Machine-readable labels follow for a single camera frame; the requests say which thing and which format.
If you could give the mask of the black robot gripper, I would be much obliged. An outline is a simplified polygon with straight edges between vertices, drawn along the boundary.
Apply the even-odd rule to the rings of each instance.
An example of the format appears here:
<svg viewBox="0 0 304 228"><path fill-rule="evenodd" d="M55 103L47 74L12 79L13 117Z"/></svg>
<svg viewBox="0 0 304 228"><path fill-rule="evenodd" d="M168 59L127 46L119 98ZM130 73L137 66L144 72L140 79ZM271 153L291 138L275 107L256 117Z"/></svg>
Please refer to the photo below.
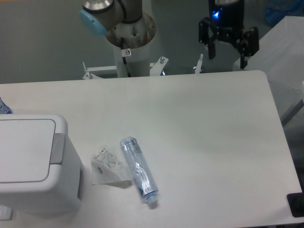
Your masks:
<svg viewBox="0 0 304 228"><path fill-rule="evenodd" d="M210 0L209 16L199 22L199 42L208 49L209 59L216 56L215 40L232 44L240 53L240 68L247 66L248 58L259 50L258 28L243 32L243 0Z"/></svg>

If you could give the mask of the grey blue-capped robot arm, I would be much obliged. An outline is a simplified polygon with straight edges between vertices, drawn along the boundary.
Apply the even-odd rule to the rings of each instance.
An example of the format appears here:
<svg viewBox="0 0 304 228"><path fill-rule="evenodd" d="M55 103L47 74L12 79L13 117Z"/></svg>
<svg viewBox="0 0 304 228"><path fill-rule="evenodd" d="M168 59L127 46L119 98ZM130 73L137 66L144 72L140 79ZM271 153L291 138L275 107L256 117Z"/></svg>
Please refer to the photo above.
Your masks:
<svg viewBox="0 0 304 228"><path fill-rule="evenodd" d="M119 49L136 49L148 45L157 28L153 18L144 13L141 0L85 0L79 17L96 36ZM259 50L258 29L244 29L243 0L210 0L209 16L198 25L198 41L208 49L209 59L216 56L215 41L231 44L240 54L240 67Z"/></svg>

